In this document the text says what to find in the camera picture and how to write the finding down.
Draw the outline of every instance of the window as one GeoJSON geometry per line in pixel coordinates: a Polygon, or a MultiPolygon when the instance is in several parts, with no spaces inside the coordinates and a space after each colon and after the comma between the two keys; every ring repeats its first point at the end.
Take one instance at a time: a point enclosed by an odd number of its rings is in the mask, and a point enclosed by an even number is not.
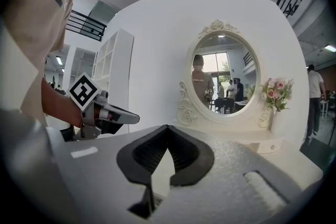
{"type": "Polygon", "coordinates": [[[226,91],[231,79],[227,53],[203,55],[203,59],[203,72],[211,73],[215,84],[215,94],[217,94],[218,82],[222,83],[226,91]]]}

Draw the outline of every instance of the pink flower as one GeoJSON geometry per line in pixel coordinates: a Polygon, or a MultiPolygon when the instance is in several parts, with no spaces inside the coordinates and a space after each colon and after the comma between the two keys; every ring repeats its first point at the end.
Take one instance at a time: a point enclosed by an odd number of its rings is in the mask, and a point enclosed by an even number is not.
{"type": "Polygon", "coordinates": [[[277,82],[276,84],[278,89],[283,89],[284,88],[284,84],[282,82],[277,82]]]}
{"type": "Polygon", "coordinates": [[[274,90],[268,89],[267,90],[267,96],[270,97],[270,98],[274,98],[274,90]]]}
{"type": "Polygon", "coordinates": [[[278,88],[279,90],[281,90],[281,89],[283,89],[283,88],[285,87],[285,80],[284,80],[283,78],[278,78],[278,79],[276,80],[275,85],[277,86],[277,88],[278,88]]]}

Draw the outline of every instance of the ornate mirror frame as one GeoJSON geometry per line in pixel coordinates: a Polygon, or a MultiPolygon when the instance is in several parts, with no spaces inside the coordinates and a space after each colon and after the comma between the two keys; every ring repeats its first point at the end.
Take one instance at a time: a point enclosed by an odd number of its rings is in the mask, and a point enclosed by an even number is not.
{"type": "MultiPolygon", "coordinates": [[[[240,30],[235,28],[231,24],[224,23],[220,20],[215,20],[210,24],[210,26],[204,27],[204,29],[199,33],[198,37],[190,45],[190,48],[186,55],[184,81],[180,82],[180,92],[182,94],[182,99],[177,111],[177,120],[184,126],[186,126],[196,121],[198,114],[201,114],[211,122],[216,122],[219,124],[237,122],[241,124],[241,120],[243,120],[245,117],[251,117],[253,113],[255,115],[256,109],[259,108],[260,106],[263,106],[261,104],[261,100],[259,97],[258,85],[261,85],[260,83],[261,68],[257,54],[258,53],[253,49],[253,46],[245,39],[240,30]],[[234,114],[229,115],[220,115],[209,110],[197,97],[191,77],[191,66],[196,51],[205,40],[209,39],[212,36],[218,36],[218,35],[225,35],[228,37],[232,37],[237,41],[239,41],[240,43],[242,43],[243,45],[245,45],[253,57],[253,61],[256,68],[256,87],[254,94],[251,97],[251,100],[243,109],[239,110],[234,114]]],[[[258,111],[257,118],[260,118],[261,110],[257,111],[258,111]]],[[[268,125],[269,117],[265,116],[265,112],[263,114],[263,117],[264,117],[263,121],[262,122],[260,122],[260,120],[256,121],[256,124],[258,125],[258,127],[266,128],[268,125]]]]}

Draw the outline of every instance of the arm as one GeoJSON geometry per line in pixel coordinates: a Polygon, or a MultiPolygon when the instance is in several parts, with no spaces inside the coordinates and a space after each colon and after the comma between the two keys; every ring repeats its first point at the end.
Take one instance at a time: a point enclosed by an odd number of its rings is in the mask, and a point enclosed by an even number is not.
{"type": "Polygon", "coordinates": [[[324,81],[323,81],[323,78],[322,76],[318,73],[319,75],[319,84],[320,84],[320,89],[321,89],[321,92],[323,93],[324,97],[323,97],[323,100],[325,101],[327,99],[327,95],[326,95],[326,89],[324,88],[324,81]]]}
{"type": "Polygon", "coordinates": [[[81,126],[82,115],[79,107],[69,98],[56,92],[45,79],[41,83],[43,111],[76,127],[81,126]]]}
{"type": "Polygon", "coordinates": [[[320,88],[321,88],[321,92],[323,93],[324,97],[323,97],[323,100],[325,101],[327,99],[327,95],[326,95],[326,89],[324,88],[324,84],[323,82],[320,82],[320,88]]]}

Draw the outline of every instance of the beige t-shirt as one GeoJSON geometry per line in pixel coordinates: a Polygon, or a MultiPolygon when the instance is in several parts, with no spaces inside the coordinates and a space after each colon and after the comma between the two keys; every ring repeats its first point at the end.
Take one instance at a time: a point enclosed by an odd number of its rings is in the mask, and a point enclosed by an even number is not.
{"type": "Polygon", "coordinates": [[[219,86],[218,89],[218,98],[224,98],[225,97],[225,91],[223,86],[219,86]]]}
{"type": "Polygon", "coordinates": [[[71,7],[72,0],[10,0],[3,15],[11,36],[39,72],[21,109],[44,124],[41,81],[45,58],[50,51],[63,47],[71,7]]]}
{"type": "Polygon", "coordinates": [[[309,80],[309,98],[320,98],[321,90],[320,83],[323,83],[321,75],[314,70],[309,71],[308,73],[309,80]]]}
{"type": "Polygon", "coordinates": [[[193,71],[192,78],[194,89],[198,98],[203,104],[209,106],[209,102],[205,98],[205,91],[207,89],[213,91],[214,81],[212,80],[211,75],[209,73],[193,71]]]}

